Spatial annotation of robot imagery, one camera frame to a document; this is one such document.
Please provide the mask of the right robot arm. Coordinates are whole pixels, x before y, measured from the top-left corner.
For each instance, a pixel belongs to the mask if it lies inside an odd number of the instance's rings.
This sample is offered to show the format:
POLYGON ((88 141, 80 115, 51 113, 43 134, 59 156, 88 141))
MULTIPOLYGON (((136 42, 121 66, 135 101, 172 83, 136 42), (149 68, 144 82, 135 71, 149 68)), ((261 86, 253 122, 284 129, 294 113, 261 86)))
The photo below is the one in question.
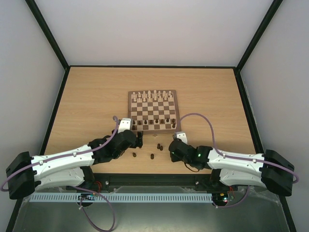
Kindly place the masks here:
POLYGON ((211 185, 215 189, 259 186, 277 195, 292 195, 294 165, 276 151, 240 154, 210 146, 193 147, 181 139, 174 139, 169 151, 173 162, 182 161, 197 170, 213 170, 216 174, 211 176, 211 185))

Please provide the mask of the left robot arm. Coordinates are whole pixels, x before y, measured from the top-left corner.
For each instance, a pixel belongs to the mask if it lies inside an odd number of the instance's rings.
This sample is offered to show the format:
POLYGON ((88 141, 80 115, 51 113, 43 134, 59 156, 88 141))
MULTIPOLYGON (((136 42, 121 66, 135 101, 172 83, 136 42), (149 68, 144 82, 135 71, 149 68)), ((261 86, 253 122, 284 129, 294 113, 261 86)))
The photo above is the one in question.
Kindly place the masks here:
POLYGON ((92 165, 117 159, 128 148, 142 145, 142 132, 124 130, 53 155, 30 156, 22 152, 6 169, 6 191, 11 200, 18 200, 44 188, 90 186, 94 182, 92 165))

